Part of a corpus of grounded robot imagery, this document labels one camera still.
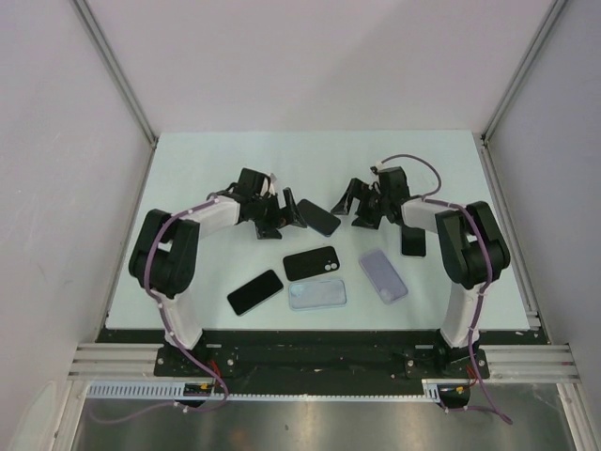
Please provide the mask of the right aluminium frame post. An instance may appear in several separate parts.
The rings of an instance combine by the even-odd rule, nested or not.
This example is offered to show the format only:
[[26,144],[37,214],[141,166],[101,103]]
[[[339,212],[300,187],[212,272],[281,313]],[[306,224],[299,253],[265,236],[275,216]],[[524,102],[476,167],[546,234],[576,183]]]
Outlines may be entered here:
[[550,40],[551,35],[570,4],[571,1],[568,0],[554,0],[550,3],[543,20],[538,25],[530,44],[521,57],[509,84],[504,89],[501,99],[480,133],[480,139],[485,146],[488,145],[494,136],[495,131],[509,111],[520,89],[526,83],[535,63],[541,57],[547,42]]

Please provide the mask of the left aluminium frame post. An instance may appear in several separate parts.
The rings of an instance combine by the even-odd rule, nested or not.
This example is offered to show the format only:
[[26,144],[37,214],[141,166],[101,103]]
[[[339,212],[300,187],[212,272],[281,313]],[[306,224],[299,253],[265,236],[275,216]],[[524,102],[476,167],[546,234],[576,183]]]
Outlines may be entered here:
[[112,79],[118,94],[124,101],[138,129],[149,143],[150,148],[155,149],[158,143],[158,136],[153,131],[142,104],[135,94],[126,72],[118,61],[113,46],[102,29],[93,8],[85,0],[70,0],[69,3],[74,9],[93,47],[96,49],[100,61]]

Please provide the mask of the black phone case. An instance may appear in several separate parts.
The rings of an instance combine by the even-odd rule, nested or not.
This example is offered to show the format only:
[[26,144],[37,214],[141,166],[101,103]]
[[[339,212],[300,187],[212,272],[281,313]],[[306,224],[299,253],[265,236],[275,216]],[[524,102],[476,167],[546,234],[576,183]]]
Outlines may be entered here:
[[335,272],[341,267],[338,255],[332,246],[323,246],[286,256],[283,258],[283,265],[285,276],[290,282]]

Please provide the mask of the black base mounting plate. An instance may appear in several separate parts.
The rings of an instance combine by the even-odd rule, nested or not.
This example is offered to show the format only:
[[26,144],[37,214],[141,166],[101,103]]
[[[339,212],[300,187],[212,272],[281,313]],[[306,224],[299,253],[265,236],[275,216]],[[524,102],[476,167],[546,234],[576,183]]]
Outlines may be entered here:
[[153,376],[197,379],[215,372],[233,395],[414,395],[423,380],[466,380],[490,371],[484,345],[547,345],[541,331],[488,331],[475,362],[441,354],[436,334],[418,332],[206,332],[188,354],[158,330],[103,329],[103,344],[159,344]]

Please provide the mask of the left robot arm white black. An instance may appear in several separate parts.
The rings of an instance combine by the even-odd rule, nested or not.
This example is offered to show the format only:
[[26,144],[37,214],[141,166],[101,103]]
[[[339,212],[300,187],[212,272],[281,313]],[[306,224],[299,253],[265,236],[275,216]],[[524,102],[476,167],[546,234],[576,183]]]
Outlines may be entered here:
[[203,328],[188,295],[199,242],[245,222],[254,223],[260,240],[281,239],[285,226],[306,228],[292,191],[285,188],[283,195],[285,203],[280,205],[272,174],[243,168],[236,181],[197,206],[146,214],[128,271],[156,304],[167,342],[179,347],[174,362],[185,374],[197,375],[208,363],[207,352],[196,346]]

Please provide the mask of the light blue phone case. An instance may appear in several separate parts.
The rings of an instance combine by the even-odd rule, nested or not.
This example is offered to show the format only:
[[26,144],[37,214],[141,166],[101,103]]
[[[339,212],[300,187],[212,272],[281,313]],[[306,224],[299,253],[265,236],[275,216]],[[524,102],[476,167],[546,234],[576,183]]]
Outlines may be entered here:
[[340,279],[303,281],[290,285],[288,300],[293,311],[342,307],[347,304],[347,292]]

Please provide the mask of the blue-edged black phone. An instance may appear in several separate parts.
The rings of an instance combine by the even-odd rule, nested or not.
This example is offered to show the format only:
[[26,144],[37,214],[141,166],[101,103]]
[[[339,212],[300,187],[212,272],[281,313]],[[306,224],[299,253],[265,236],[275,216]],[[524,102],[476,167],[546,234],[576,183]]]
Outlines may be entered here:
[[298,203],[300,216],[317,233],[330,237],[340,226],[341,220],[313,202],[302,199]]

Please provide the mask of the aluminium frame post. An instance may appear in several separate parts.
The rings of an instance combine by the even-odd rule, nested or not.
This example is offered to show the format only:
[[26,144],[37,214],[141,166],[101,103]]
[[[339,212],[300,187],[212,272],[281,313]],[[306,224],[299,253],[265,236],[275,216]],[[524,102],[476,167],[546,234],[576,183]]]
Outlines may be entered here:
[[93,8],[85,0],[70,0],[69,3],[74,9],[93,47],[96,49],[100,61],[112,79],[118,94],[124,101],[138,129],[149,143],[150,148],[155,149],[158,143],[158,136],[153,131],[142,104],[135,94],[126,72],[118,61],[113,46],[102,29]]
[[488,145],[494,136],[495,131],[509,111],[520,89],[526,83],[535,63],[541,57],[547,42],[550,40],[551,35],[570,4],[571,1],[568,0],[554,0],[550,3],[543,20],[538,25],[530,44],[521,57],[509,84],[504,89],[501,99],[480,133],[480,139],[485,146]]

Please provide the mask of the right side aluminium rail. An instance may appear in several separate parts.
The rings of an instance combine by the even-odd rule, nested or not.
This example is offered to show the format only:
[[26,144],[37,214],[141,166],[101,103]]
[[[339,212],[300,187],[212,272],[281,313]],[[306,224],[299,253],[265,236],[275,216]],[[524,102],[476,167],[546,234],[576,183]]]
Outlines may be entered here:
[[517,287],[531,330],[540,330],[544,327],[540,315],[539,305],[532,287],[532,281],[526,267],[524,256],[520,248],[516,230],[509,211],[509,206],[501,187],[498,172],[492,160],[487,142],[479,133],[472,135],[486,182],[491,192],[491,197],[498,213],[499,223],[511,253],[511,263]]

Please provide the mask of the purple phone case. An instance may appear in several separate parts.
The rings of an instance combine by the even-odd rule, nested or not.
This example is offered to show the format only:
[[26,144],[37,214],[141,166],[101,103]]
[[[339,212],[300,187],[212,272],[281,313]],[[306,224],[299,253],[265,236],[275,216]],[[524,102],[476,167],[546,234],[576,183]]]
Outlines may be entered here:
[[362,255],[359,264],[385,304],[395,303],[408,295],[406,284],[382,250]]

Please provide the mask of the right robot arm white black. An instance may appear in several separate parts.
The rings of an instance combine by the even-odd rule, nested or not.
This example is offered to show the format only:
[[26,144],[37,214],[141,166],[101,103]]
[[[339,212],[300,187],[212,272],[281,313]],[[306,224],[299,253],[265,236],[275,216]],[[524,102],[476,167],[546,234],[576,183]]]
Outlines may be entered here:
[[424,257],[425,234],[438,236],[442,265],[452,287],[433,365],[440,375],[454,377],[467,365],[465,352],[476,349],[485,293],[511,262],[508,246],[485,201],[460,205],[412,195],[400,166],[373,167],[372,172],[377,180],[367,184],[352,179],[331,213],[347,215],[357,201],[352,224],[377,230],[387,219],[399,226],[401,254],[406,257]]

